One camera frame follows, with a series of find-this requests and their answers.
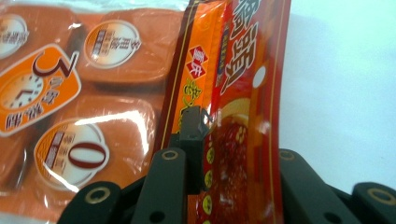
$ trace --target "circular logo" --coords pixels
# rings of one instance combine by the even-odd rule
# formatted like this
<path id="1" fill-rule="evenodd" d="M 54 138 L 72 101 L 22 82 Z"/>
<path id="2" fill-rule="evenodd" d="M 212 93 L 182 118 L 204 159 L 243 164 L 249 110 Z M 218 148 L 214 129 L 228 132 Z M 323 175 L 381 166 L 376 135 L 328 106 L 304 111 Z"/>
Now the circular logo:
<path id="1" fill-rule="evenodd" d="M 56 124 L 35 146 L 36 168 L 55 189 L 78 191 L 109 159 L 101 130 L 94 124 L 77 125 L 77 121 Z"/>
<path id="2" fill-rule="evenodd" d="M 113 68 L 128 61 L 140 48 L 136 28 L 127 21 L 105 21 L 85 40 L 84 54 L 92 66 Z"/>
<path id="3" fill-rule="evenodd" d="M 0 16 L 0 59 L 4 59 L 17 51 L 27 41 L 29 32 L 25 20 L 7 14 Z"/>

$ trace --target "food package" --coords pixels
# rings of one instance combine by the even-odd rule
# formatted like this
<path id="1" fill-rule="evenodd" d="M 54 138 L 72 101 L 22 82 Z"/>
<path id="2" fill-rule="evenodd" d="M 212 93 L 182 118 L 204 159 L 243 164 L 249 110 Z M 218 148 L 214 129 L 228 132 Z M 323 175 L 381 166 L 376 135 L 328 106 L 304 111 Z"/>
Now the food package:
<path id="1" fill-rule="evenodd" d="M 278 107 L 290 0 L 0 0 L 0 223 L 55 223 L 121 188 L 200 106 L 189 223 L 282 223 Z"/>

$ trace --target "white surface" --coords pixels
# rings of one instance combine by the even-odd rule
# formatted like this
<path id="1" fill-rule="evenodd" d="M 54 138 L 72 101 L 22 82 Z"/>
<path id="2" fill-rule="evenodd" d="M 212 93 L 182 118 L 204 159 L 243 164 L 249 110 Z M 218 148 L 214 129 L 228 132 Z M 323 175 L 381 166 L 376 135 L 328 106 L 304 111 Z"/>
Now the white surface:
<path id="1" fill-rule="evenodd" d="M 396 189 L 396 1 L 292 1 L 279 145 L 347 193 Z"/>

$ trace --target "clock graphic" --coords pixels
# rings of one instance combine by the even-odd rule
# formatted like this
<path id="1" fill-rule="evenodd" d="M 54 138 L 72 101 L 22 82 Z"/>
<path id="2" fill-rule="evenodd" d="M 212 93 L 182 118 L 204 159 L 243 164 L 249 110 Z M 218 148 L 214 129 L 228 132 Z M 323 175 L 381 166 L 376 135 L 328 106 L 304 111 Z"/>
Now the clock graphic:
<path id="1" fill-rule="evenodd" d="M 2 89 L 0 104 L 9 110 L 20 109 L 34 102 L 43 90 L 43 78 L 30 74 L 17 76 Z"/>

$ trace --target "label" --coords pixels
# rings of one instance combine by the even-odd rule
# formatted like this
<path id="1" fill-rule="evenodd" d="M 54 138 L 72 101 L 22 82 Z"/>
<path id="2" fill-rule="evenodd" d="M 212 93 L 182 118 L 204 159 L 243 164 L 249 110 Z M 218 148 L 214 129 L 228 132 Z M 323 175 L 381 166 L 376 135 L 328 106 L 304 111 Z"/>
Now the label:
<path id="1" fill-rule="evenodd" d="M 9 136 L 52 114 L 81 90 L 75 66 L 57 45 L 47 45 L 0 73 L 0 136 Z"/>
<path id="2" fill-rule="evenodd" d="M 105 21 L 88 34 L 84 54 L 92 66 L 107 69 L 128 61 L 140 45 L 139 33 L 131 23 Z"/>
<path id="3" fill-rule="evenodd" d="M 26 43 L 28 36 L 22 17 L 12 14 L 0 16 L 0 60 L 17 51 Z"/>
<path id="4" fill-rule="evenodd" d="M 74 192 L 106 166 L 109 156 L 101 130 L 78 119 L 56 124 L 35 146 L 35 165 L 44 182 Z"/>

